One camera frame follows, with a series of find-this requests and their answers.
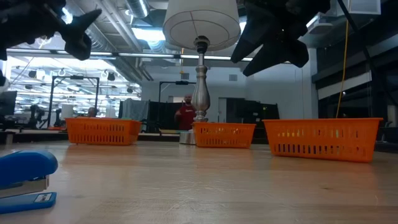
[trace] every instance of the plastic basket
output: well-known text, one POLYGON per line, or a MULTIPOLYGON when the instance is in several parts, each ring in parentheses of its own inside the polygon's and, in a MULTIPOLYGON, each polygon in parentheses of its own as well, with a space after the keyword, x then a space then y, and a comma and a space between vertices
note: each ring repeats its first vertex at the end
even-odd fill
POLYGON ((277 156, 370 162, 381 118, 263 120, 277 156))
POLYGON ((66 118, 71 143, 128 146, 137 141, 141 122, 111 118, 66 118))
POLYGON ((249 148, 255 124, 195 122, 193 130, 198 147, 249 148))

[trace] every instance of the table surface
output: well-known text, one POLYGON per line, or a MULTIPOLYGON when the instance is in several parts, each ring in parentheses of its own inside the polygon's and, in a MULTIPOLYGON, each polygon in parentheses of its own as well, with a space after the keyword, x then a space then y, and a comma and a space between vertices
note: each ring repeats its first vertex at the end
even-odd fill
POLYGON ((48 189, 57 204, 0 215, 1 224, 398 223, 398 154, 359 164, 174 142, 42 142, 0 154, 22 149, 57 157, 48 189))

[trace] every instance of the stapler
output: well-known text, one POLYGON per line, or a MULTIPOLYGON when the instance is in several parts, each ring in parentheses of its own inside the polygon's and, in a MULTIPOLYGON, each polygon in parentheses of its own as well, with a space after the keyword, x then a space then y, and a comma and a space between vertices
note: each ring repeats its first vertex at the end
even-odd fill
POLYGON ((0 157, 0 214, 49 208, 56 192, 38 193, 49 186, 58 168, 55 156, 45 151, 20 151, 0 157))

